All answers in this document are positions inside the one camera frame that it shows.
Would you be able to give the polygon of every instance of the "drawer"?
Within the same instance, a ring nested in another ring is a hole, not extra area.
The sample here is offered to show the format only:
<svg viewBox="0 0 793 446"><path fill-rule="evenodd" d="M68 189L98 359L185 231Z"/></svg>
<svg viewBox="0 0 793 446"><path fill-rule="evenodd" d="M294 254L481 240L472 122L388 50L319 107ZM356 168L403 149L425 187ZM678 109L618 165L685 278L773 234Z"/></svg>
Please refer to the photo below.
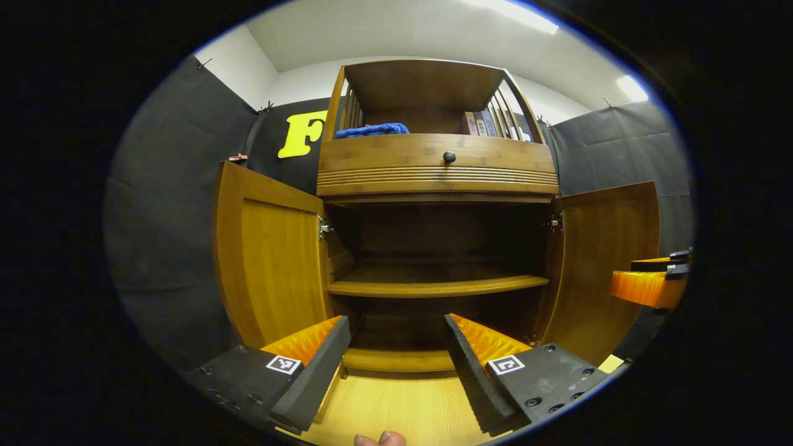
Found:
<svg viewBox="0 0 793 446"><path fill-rule="evenodd" d="M445 163L444 152L457 159ZM501 192L554 195L550 150L484 136L412 133L322 143L317 195Z"/></svg>

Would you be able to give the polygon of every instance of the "wooden floor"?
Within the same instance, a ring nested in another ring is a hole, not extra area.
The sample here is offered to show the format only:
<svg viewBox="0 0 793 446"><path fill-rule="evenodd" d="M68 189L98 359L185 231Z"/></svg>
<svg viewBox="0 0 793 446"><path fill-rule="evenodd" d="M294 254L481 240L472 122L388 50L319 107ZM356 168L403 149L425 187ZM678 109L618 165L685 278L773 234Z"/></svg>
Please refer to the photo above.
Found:
<svg viewBox="0 0 793 446"><path fill-rule="evenodd" d="M599 368L611 373L621 363L610 356ZM352 371L339 380L330 397L322 423L313 423L301 439L323 446L352 446L356 433L376 440L384 430L401 433L412 446L469 446L492 439L479 430L453 371Z"/></svg>

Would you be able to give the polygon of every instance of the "ceiling light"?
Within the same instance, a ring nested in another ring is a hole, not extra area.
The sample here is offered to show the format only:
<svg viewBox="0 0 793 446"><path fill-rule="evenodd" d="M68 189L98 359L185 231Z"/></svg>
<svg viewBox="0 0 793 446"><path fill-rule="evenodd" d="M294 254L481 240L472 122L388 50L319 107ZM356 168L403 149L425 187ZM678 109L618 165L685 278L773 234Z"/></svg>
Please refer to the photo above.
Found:
<svg viewBox="0 0 793 446"><path fill-rule="evenodd" d="M639 84L630 76L623 76L617 79L617 85L623 89L625 94L628 95L633 102L640 102L647 100L647 93L642 90Z"/></svg>
<svg viewBox="0 0 793 446"><path fill-rule="evenodd" d="M524 25L554 34L559 25L555 25L546 18L531 12L524 5L510 2L509 0L462 0L474 6L482 6L492 11L496 11L511 19L517 20Z"/></svg>

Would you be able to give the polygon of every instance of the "book spine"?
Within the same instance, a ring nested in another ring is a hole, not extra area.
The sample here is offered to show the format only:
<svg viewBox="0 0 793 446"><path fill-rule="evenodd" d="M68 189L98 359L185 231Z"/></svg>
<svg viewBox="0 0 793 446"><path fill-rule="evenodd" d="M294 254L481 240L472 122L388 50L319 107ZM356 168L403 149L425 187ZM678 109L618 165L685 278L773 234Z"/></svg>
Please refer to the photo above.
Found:
<svg viewBox="0 0 793 446"><path fill-rule="evenodd" d="M485 119L482 117L482 112L473 112L473 117L477 122L479 136L487 136L488 129L485 127Z"/></svg>
<svg viewBox="0 0 793 446"><path fill-rule="evenodd" d="M465 112L465 125L468 132L466 135L478 135L477 120L473 117L473 112Z"/></svg>
<svg viewBox="0 0 793 446"><path fill-rule="evenodd" d="M496 134L496 125L493 123L493 118L490 116L490 112L487 110L482 110L482 118L485 120L485 129L488 132L488 136L498 137Z"/></svg>

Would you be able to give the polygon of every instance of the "white wall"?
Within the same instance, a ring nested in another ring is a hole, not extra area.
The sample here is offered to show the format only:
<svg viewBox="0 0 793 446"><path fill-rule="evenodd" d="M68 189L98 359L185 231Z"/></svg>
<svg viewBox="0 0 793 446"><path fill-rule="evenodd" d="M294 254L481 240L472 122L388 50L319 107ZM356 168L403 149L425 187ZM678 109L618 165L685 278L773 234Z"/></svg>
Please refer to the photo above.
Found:
<svg viewBox="0 0 793 446"><path fill-rule="evenodd" d="M374 60L391 59L416 59L416 56L367 56L353 57L350 59L331 60L323 63L306 65L305 67L283 71L278 74L270 85L269 96L267 97L275 105L282 106L291 102L306 101L309 99L327 98L333 92L333 84L339 69L342 65L352 63L371 62ZM562 121L584 113L591 112L585 106L573 101L571 98L534 83L528 79L513 75L515 82L523 92L523 96L529 102L534 114L542 115L544 121L558 124ZM517 102L511 95L507 95L511 101L510 106L520 110Z"/></svg>
<svg viewBox="0 0 793 446"><path fill-rule="evenodd" d="M254 110L267 105L268 91L278 76L270 59L246 25L240 25L199 48L195 56L206 69Z"/></svg>

